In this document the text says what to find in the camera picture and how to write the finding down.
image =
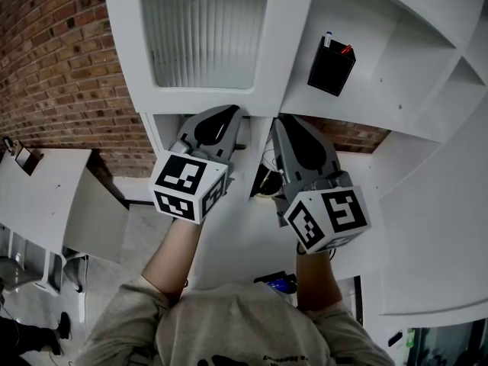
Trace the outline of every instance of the tiled floor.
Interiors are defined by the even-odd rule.
[[[96,258],[89,259],[88,293],[86,296],[86,327],[88,332],[92,330],[118,286],[135,278],[143,270],[144,265],[158,248],[171,221],[170,217],[157,213],[152,206],[131,205],[121,263],[118,265]],[[5,247],[0,244],[0,252],[4,249]],[[207,253],[207,251],[209,249],[199,247],[197,254],[200,252],[200,256],[197,256],[196,260],[199,262],[205,260],[206,257],[202,254]],[[252,262],[254,254],[253,249],[246,249],[245,255],[249,255],[248,260],[250,262]],[[212,256],[211,258],[213,265],[229,264],[228,256]],[[81,264],[81,271],[84,275],[83,263]],[[192,274],[189,278],[190,286],[192,285],[191,279]],[[354,294],[352,280],[340,281],[339,286],[344,295],[351,296]],[[53,357],[57,365],[69,366],[69,360],[76,357],[85,341],[83,296],[76,293],[73,286],[65,281],[58,297],[52,297],[35,286],[29,285],[21,288],[18,292],[6,295],[5,299],[5,307],[8,312],[24,324],[56,328],[62,311],[66,311],[70,315],[72,338],[62,341],[64,357]],[[351,297],[346,297],[345,301],[350,307],[353,307],[350,299]],[[47,353],[31,352],[26,354],[24,359],[33,366],[53,365]]]

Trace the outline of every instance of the white desk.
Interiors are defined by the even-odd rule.
[[[63,246],[120,261],[128,210],[86,168],[89,149],[39,149],[27,175],[8,153],[0,161],[0,223],[56,254]]]

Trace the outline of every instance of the white shelving unit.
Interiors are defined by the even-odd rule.
[[[276,240],[281,234],[289,237],[278,228],[269,201],[249,200],[273,118],[279,113],[393,130],[373,155],[339,156],[353,181],[363,187],[373,223],[372,230],[337,252],[333,268],[339,278],[389,264],[395,240],[385,226],[393,228],[388,216],[401,217],[403,198],[398,189],[413,207],[404,207],[412,214],[411,223],[416,221],[417,199],[429,202],[425,210],[435,206],[428,185],[417,188],[415,197],[404,186],[456,137],[486,95],[485,0],[107,1],[127,87],[156,155],[170,147],[184,114],[237,104],[249,117],[239,132],[246,150],[233,155],[235,181],[225,197],[228,204],[221,204],[225,207],[214,210],[208,220],[235,232],[233,237],[241,238],[237,245],[244,249],[246,237],[259,238],[258,230]],[[333,39],[351,44],[357,60],[338,97],[307,84],[318,43],[327,31],[332,31]],[[444,175],[440,171],[436,177]],[[465,205],[470,207],[468,198]],[[236,230],[229,221],[228,216],[237,218],[236,213],[252,223],[249,230]],[[425,228],[424,222],[415,224],[417,241],[441,240],[438,232],[431,236],[434,224]],[[403,225],[407,234],[409,223]],[[286,240],[283,251],[293,244]],[[398,253],[398,246],[393,247]],[[406,249],[409,255],[403,258],[412,258],[413,250]],[[391,264],[400,262],[393,256]],[[411,279],[409,272],[404,277]],[[395,282],[392,277],[387,280],[389,286]]]

